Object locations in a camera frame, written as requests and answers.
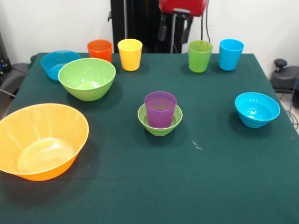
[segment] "yellow cup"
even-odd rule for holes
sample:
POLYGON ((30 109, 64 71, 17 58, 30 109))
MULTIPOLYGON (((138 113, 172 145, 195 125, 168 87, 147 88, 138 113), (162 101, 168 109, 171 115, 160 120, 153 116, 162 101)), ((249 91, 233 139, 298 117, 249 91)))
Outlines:
POLYGON ((142 43, 136 39, 124 39, 119 41, 117 46, 121 55, 123 69, 127 71, 139 69, 142 43))

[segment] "purple cup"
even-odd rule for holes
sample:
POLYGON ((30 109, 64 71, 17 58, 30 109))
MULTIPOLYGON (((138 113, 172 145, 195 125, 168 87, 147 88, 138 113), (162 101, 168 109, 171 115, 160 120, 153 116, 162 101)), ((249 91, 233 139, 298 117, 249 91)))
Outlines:
POLYGON ((150 127, 170 127, 177 99, 171 93, 156 91, 145 97, 145 108, 150 127))

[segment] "orange bowl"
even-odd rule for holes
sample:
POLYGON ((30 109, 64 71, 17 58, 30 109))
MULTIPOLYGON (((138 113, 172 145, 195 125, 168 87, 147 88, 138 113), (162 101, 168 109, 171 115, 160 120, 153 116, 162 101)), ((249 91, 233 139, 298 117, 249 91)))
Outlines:
POLYGON ((31 181, 64 173, 86 143, 89 127, 63 104, 22 108, 0 121, 0 170, 31 181))

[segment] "green tablecloth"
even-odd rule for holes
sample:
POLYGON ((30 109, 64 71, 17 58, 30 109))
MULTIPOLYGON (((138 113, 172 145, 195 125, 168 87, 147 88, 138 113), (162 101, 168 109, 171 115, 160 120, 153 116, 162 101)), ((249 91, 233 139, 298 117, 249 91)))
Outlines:
POLYGON ((247 91, 278 101, 253 54, 224 72, 188 69, 187 54, 145 54, 126 72, 119 55, 110 91, 82 102, 47 78, 39 54, 11 110, 46 102, 71 105, 90 134, 60 177, 30 182, 0 174, 1 224, 299 223, 299 137, 286 113, 260 129, 244 126, 235 97, 247 91), (165 137, 150 135, 137 110, 152 91, 169 91, 184 117, 165 137))

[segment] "bowl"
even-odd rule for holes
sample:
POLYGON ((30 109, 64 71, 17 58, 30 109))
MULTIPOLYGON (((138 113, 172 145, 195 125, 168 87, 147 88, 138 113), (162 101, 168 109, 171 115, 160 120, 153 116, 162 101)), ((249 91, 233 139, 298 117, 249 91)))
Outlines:
POLYGON ((58 74, 63 87, 83 101, 95 101, 110 89, 115 67, 99 58, 82 58, 66 64, 58 74))
POLYGON ((80 59, 81 56, 73 51, 60 50, 45 55, 41 59, 41 66, 50 79, 58 81, 58 72, 68 62, 80 59))
POLYGON ((171 126, 167 127, 167 128, 154 128, 154 127, 150 127, 148 124, 145 104, 143 104, 138 110, 139 121, 145 127, 145 129, 154 136, 165 136, 165 135, 169 134, 170 132, 172 132, 172 130, 176 126, 179 125, 182 118, 183 118, 183 112, 182 112, 181 108, 179 108, 179 106, 176 105, 176 109, 174 111, 171 126))
POLYGON ((62 104, 38 104, 0 121, 0 170, 31 181, 65 172, 88 137, 86 118, 62 104))
POLYGON ((262 127, 280 114, 278 103, 271 97, 257 92, 246 92, 235 99, 235 107, 244 125, 262 127))

